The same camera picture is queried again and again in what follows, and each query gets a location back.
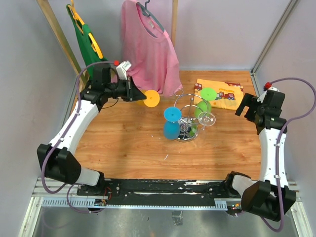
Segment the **orange plastic wine glass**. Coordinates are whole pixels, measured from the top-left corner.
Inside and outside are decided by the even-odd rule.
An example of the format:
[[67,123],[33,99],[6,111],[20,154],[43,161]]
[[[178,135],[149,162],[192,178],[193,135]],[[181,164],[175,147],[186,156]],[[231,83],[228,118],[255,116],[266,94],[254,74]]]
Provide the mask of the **orange plastic wine glass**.
[[146,99],[139,100],[136,103],[141,106],[147,106],[150,108],[156,107],[160,102],[160,95],[155,90],[141,90],[141,92],[146,96]]

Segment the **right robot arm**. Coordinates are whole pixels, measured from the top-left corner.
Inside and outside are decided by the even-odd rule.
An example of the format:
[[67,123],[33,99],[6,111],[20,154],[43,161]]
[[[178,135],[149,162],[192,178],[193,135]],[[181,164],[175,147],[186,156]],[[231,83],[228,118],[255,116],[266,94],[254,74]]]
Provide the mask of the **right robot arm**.
[[231,198],[240,195],[242,211],[272,221],[281,217],[296,201],[296,193],[289,189],[284,165],[286,119],[281,118],[285,95],[272,87],[257,97],[246,93],[235,115],[253,122],[261,147],[261,168],[258,181],[248,175],[232,171],[224,181],[224,193]]

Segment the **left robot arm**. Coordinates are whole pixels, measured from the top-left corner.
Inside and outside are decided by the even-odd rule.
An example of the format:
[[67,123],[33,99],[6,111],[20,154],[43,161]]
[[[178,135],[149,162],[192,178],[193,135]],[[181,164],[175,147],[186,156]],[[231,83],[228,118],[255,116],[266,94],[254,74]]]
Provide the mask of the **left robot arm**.
[[48,144],[40,144],[37,149],[42,185],[50,194],[55,192],[48,188],[46,178],[63,185],[84,185],[94,195],[101,195],[106,189],[104,173],[85,168],[77,161],[74,154],[79,141],[110,98],[121,98],[125,102],[147,98],[128,76],[129,62],[122,62],[114,69],[117,82],[111,81],[112,67],[109,64],[93,63],[91,66],[93,76],[84,90],[77,92],[78,100],[70,117]]

